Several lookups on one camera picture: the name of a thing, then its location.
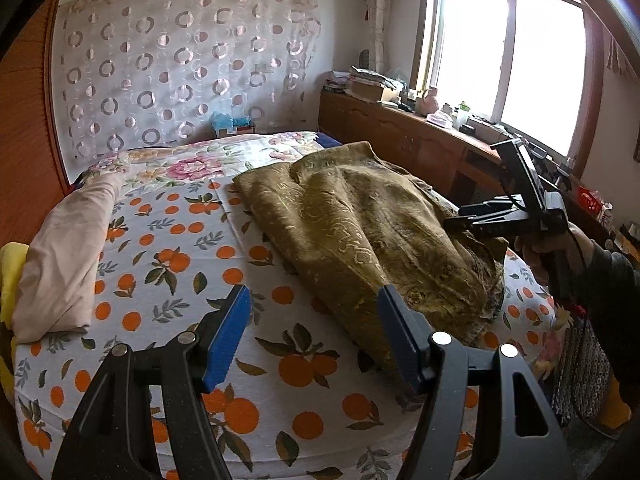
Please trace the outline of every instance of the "wooden cabinet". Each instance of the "wooden cabinet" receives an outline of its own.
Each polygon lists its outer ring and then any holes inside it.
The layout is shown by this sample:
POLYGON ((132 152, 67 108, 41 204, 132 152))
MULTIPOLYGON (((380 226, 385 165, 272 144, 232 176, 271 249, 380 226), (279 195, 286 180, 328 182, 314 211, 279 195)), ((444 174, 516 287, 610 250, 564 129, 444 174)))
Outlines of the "wooden cabinet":
POLYGON ((377 156, 405 168, 445 196, 466 150, 460 139, 418 116, 343 94, 322 94, 319 125, 340 142, 368 140, 377 156))
MULTIPOLYGON (((481 140, 444 130, 413 114, 368 104, 344 94, 323 92, 320 130, 342 143, 368 140, 377 156, 401 166, 431 184, 457 205, 471 200, 476 190, 502 194, 502 161, 481 140)), ((603 227, 570 198, 569 220, 603 244, 603 227)))

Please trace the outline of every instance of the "sheer curtain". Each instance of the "sheer curtain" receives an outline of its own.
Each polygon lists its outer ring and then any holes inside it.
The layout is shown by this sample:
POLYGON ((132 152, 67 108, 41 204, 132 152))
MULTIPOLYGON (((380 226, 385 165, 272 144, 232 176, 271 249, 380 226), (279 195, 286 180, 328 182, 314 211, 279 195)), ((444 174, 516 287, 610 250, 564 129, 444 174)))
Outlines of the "sheer curtain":
POLYGON ((367 0, 369 13, 369 69, 386 72, 385 27, 391 0, 367 0))

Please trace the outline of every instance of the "window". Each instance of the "window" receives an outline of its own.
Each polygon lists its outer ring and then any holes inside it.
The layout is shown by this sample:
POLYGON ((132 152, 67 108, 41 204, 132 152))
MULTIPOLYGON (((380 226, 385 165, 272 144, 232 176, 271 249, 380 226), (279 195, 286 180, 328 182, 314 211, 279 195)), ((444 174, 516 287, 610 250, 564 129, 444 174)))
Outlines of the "window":
POLYGON ((578 0, 438 0, 429 83, 440 104, 577 151, 586 32, 578 0))

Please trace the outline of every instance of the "patterned blanket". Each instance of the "patterned blanket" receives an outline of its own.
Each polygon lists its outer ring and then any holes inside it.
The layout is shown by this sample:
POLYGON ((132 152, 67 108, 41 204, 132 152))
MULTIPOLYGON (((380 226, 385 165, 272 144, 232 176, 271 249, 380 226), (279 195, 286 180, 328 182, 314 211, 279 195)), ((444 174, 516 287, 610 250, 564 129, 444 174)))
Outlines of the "patterned blanket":
POLYGON ((490 248, 431 187, 386 163, 368 142, 273 164, 234 179, 255 221, 354 341, 395 371, 376 297, 392 283, 438 330, 471 344, 502 304, 504 240, 490 248))

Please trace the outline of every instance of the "curtain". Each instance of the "curtain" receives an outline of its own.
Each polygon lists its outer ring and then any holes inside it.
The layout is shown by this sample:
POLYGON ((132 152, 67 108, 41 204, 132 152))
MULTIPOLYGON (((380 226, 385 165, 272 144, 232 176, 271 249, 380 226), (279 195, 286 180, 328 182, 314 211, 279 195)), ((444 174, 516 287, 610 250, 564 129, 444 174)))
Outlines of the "curtain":
POLYGON ((391 0, 367 0, 369 15, 369 69, 386 72, 385 27, 391 0))
POLYGON ((52 100, 70 182, 108 153, 204 140, 213 112, 300 129, 320 28, 318 0, 60 6, 52 100))
POLYGON ((615 74, 638 81, 636 72, 628 62, 624 52, 622 52, 622 49, 620 49, 619 44, 617 44, 616 40, 613 39, 613 36, 609 39, 609 58, 607 59, 607 68, 615 74))

